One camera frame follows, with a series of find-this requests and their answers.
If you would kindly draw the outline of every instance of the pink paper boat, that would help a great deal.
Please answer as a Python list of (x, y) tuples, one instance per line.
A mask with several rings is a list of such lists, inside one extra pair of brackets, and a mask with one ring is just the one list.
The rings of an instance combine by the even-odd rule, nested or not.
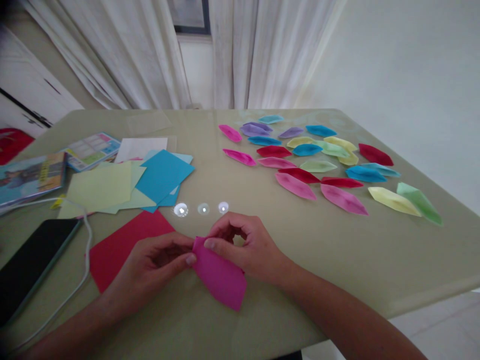
[(295, 195), (309, 200), (317, 200), (314, 192), (306, 183), (294, 178), (292, 175), (287, 173), (277, 172), (275, 174), (276, 180), (280, 185), (282, 185), (289, 192), (294, 193)]
[(222, 149), (225, 155), (228, 157), (231, 157), (234, 160), (237, 160), (238, 162), (241, 162), (244, 165), (247, 166), (255, 166), (257, 163), (255, 160), (248, 154), (236, 150), (231, 150), (231, 149)]
[(242, 135), (240, 135), (240, 133), (233, 127), (228, 125), (218, 125), (218, 128), (222, 133), (226, 135), (227, 138), (232, 140), (234, 143), (239, 143), (242, 141)]
[(328, 201), (334, 203), (343, 210), (358, 215), (369, 215), (365, 206), (355, 195), (332, 185), (321, 184), (320, 189), (323, 196), (325, 196)]
[(293, 162), (279, 157), (264, 157), (259, 158), (257, 161), (267, 168), (290, 169), (297, 167), (297, 165), (295, 165)]

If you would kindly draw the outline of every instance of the left hand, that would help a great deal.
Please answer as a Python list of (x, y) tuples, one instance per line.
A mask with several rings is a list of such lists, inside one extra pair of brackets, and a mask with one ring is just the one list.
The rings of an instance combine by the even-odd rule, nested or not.
[(194, 240), (178, 232), (137, 242), (110, 286), (98, 299), (111, 321), (119, 321), (146, 305), (171, 279), (191, 267), (197, 257)]

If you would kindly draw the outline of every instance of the smartphone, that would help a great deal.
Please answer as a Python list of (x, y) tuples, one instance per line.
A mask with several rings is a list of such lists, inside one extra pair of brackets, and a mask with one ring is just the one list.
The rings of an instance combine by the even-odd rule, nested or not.
[(0, 270), (0, 327), (22, 311), (80, 223), (79, 219), (45, 220)]

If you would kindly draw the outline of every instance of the wall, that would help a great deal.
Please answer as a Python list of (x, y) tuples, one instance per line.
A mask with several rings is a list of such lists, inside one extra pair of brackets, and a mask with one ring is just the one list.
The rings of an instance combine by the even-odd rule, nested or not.
[(5, 24), (85, 109), (104, 109), (77, 78), (48, 35), (23, 9), (12, 12)]
[(480, 214), (480, 2), (349, 0), (301, 108), (338, 108)]

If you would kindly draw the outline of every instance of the curtain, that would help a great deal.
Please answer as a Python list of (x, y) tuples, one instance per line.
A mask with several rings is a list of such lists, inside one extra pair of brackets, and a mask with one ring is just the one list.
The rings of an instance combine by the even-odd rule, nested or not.
[(167, 0), (22, 0), (108, 109), (185, 109), (187, 78)]
[(336, 1), (210, 0), (215, 108), (293, 108)]

